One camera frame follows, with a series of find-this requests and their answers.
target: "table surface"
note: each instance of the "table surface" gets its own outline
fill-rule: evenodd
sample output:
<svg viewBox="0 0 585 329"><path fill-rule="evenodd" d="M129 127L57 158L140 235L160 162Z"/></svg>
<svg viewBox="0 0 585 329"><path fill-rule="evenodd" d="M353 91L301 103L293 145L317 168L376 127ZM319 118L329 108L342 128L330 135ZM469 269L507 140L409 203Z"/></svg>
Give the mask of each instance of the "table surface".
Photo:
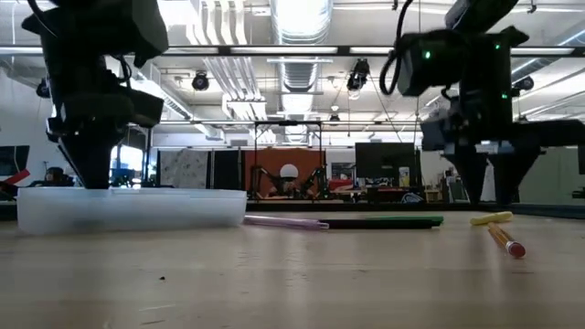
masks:
<svg viewBox="0 0 585 329"><path fill-rule="evenodd" d="M480 214L443 215L433 230L46 238L18 237L4 223L0 327L585 327L585 221L516 217L504 228L527 255L513 260L486 228L469 226Z"/></svg>

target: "clear plastic bin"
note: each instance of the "clear plastic bin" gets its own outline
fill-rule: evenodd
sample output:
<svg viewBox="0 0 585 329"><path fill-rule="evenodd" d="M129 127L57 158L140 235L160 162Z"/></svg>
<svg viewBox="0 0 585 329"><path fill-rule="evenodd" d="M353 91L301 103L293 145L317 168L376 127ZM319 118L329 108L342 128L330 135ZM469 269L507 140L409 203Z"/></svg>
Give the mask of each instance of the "clear plastic bin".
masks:
<svg viewBox="0 0 585 329"><path fill-rule="evenodd" d="M241 224L246 192L34 187L18 191L18 226L33 235Z"/></svg>

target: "pink straw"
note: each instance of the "pink straw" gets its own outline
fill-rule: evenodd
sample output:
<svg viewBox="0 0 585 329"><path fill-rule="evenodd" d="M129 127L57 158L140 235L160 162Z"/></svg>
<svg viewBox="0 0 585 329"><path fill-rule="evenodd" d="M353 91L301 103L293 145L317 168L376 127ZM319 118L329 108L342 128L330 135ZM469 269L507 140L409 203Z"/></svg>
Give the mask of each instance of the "pink straw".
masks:
<svg viewBox="0 0 585 329"><path fill-rule="evenodd" d="M316 219L298 218L270 218L264 216L246 216L244 224L262 225L281 228L328 229L329 224L321 223Z"/></svg>

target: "orange pen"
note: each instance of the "orange pen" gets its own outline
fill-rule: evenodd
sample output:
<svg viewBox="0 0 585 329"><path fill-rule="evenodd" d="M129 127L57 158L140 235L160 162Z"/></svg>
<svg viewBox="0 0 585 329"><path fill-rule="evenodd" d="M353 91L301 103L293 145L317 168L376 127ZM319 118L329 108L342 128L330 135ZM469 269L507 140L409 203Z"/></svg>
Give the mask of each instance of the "orange pen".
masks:
<svg viewBox="0 0 585 329"><path fill-rule="evenodd" d="M487 231L490 232L495 243L505 249L510 255L512 255L512 257L522 258L526 255L527 251L524 246L519 242L514 241L507 232L498 227L495 223L488 223L487 227Z"/></svg>

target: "desk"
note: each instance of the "desk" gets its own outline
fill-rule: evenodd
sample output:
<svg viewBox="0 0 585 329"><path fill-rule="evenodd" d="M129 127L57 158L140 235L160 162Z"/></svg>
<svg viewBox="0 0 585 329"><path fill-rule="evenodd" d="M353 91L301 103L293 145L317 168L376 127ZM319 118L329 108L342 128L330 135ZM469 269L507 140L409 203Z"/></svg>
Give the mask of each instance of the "desk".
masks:
<svg viewBox="0 0 585 329"><path fill-rule="evenodd" d="M425 231L49 238L15 238L4 223L0 321L6 329L585 327L585 221L515 218L505 227L527 255L512 260L485 228L470 228L479 214L443 215L441 228Z"/></svg>

